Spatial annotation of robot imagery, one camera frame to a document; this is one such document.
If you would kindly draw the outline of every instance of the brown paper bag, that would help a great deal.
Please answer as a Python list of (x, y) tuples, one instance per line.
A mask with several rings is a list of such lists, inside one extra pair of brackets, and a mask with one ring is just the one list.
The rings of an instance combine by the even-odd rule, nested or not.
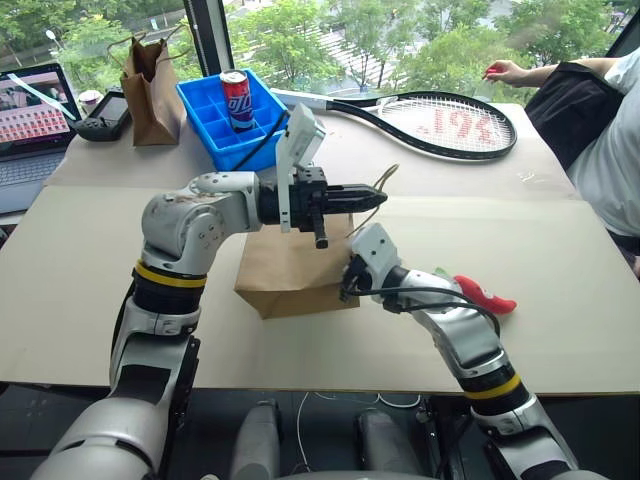
[[(174, 29), (167, 39), (175, 33)], [(141, 37), (132, 36), (129, 56), (122, 67), (120, 83), (133, 121), (133, 145), (174, 145), (180, 138), (184, 105), (176, 92), (178, 80), (171, 65), (167, 39), (142, 45)]]
[(357, 298), (339, 299), (342, 272), (351, 249), (345, 235), (353, 229), (349, 215), (327, 215), (329, 248), (315, 248), (313, 233), (279, 225), (250, 233), (244, 247), (234, 290), (264, 318), (354, 308)]

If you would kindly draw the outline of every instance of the white table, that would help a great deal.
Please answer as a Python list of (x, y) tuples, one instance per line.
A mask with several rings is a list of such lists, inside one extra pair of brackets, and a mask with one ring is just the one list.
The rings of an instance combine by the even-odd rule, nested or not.
[[(156, 191), (44, 190), (0, 255), (0, 380), (107, 383), (140, 212)], [(519, 302), (503, 341), (534, 391), (640, 390), (640, 287), (585, 202), (398, 197), (377, 220), (407, 266), (466, 274)], [(230, 238), (210, 272), (197, 387), (459, 391), (428, 333), (369, 299), (261, 320), (233, 292), (243, 244)]]
[[(330, 183), (372, 183), (400, 163), (377, 220), (407, 265), (464, 273), (520, 302), (503, 338), (533, 390), (638, 391), (638, 282), (522, 108), (499, 107), (519, 140), (497, 161), (433, 159), (323, 115), (317, 164)], [(133, 148), (131, 130), (112, 144), (74, 139), (0, 251), (0, 381), (107, 383), (142, 209), (153, 193), (211, 169), (188, 123), (177, 146)], [(232, 292), (243, 243), (239, 235), (223, 246), (203, 296), (196, 386), (459, 391), (427, 333), (369, 300), (352, 311), (260, 320)]]

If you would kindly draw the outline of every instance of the soda can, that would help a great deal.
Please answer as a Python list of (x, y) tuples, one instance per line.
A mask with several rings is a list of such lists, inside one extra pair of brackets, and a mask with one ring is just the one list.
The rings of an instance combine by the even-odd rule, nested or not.
[(236, 132), (244, 132), (255, 126), (249, 78), (242, 70), (225, 70), (220, 74), (222, 91), (227, 100), (229, 122)]

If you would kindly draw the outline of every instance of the laptop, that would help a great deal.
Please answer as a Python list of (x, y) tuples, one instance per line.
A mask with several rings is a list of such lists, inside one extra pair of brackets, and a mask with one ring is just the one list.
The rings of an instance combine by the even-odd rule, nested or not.
[(80, 119), (59, 64), (0, 73), (0, 214), (29, 208)]

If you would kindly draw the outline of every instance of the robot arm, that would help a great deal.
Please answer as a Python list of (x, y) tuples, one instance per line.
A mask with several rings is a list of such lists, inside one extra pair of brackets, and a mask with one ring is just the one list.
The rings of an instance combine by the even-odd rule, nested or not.
[(430, 306), (460, 302), (446, 293), (462, 293), (457, 283), (403, 268), (379, 224), (358, 232), (352, 251), (344, 292), (378, 292), (374, 301), (393, 312), (411, 311), (429, 331), (468, 398), (471, 414), (490, 438), (487, 453), (498, 478), (550, 479), (578, 469), (569, 446), (536, 395), (526, 389), (487, 319), (464, 306)]
[(142, 253), (114, 331), (111, 392), (80, 415), (32, 479), (163, 476), (197, 368), (200, 296), (222, 242), (280, 224), (314, 232), (316, 247), (326, 248), (324, 215), (386, 200), (366, 185), (327, 184), (311, 162), (323, 136), (311, 112), (296, 108), (276, 147), (277, 185), (253, 172), (208, 173), (149, 202)]

